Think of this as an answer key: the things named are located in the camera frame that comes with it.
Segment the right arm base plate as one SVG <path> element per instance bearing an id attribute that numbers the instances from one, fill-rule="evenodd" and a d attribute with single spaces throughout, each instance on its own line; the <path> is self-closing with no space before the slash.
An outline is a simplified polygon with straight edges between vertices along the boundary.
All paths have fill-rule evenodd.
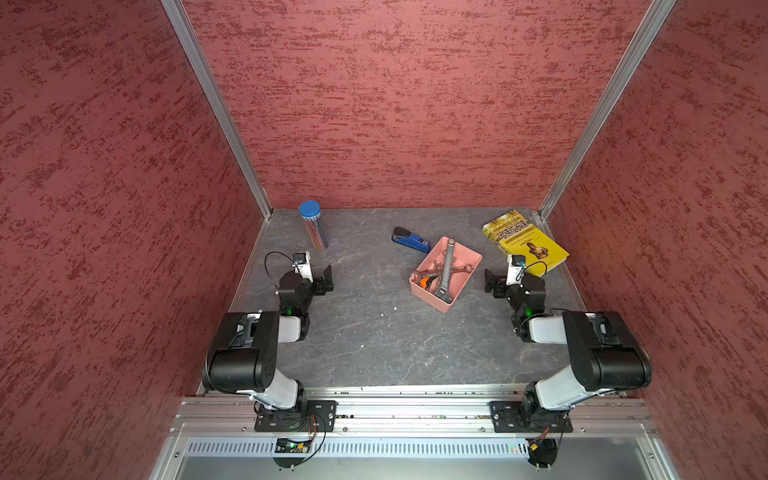
<path id="1" fill-rule="evenodd" d="M 521 401 L 492 401 L 488 403 L 490 419 L 496 433 L 539 435 L 572 433 L 568 411 L 551 411 Z"/>

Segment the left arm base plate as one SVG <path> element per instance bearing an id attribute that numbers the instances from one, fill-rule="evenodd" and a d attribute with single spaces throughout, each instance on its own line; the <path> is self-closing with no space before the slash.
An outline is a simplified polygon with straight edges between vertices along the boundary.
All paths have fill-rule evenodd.
<path id="1" fill-rule="evenodd" d="M 298 409 L 259 411 L 255 432 L 327 433 L 334 430 L 338 403 L 333 400 L 308 400 Z"/>

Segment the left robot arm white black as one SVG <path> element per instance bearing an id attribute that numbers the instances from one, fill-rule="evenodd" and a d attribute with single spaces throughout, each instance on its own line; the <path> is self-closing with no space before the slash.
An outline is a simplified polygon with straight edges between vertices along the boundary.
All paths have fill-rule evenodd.
<path id="1" fill-rule="evenodd" d="M 312 300 L 333 290 L 330 266 L 314 280 L 290 271 L 278 284 L 277 310 L 225 314 L 204 361 L 204 388 L 245 395 L 271 411 L 305 413 L 304 387 L 277 368 L 278 346 L 306 339 Z"/>

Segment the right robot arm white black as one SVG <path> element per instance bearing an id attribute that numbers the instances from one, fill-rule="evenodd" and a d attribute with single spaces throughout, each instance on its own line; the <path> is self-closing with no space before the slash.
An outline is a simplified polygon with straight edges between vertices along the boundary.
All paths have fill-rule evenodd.
<path id="1" fill-rule="evenodd" d="M 504 277 L 485 270 L 484 289 L 507 300 L 522 341 L 564 345 L 568 350 L 568 366 L 526 387 L 518 407 L 523 422 L 555 418 L 592 397 L 650 384 L 649 356 L 619 313 L 568 309 L 548 313 L 544 279 L 525 270 Z"/>

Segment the pink storage box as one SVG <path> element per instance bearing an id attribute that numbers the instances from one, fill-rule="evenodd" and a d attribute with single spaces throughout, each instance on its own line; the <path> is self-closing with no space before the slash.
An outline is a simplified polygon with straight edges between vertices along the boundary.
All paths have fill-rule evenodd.
<path id="1" fill-rule="evenodd" d="M 479 269 L 481 260 L 480 253 L 442 237 L 410 274 L 411 293 L 437 311 L 448 313 Z"/>

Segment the long silver combination wrench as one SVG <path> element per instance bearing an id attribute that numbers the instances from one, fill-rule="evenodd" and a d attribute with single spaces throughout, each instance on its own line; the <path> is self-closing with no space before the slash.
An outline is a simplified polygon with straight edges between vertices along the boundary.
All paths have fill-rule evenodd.
<path id="1" fill-rule="evenodd" d="M 453 265 L 454 249 L 455 240 L 453 238 L 449 238 L 445 250 L 442 277 L 440 278 L 440 283 L 435 291 L 435 296 L 446 304 L 451 304 L 453 302 L 453 297 L 451 296 L 449 289 L 452 275 L 451 271 Z"/>

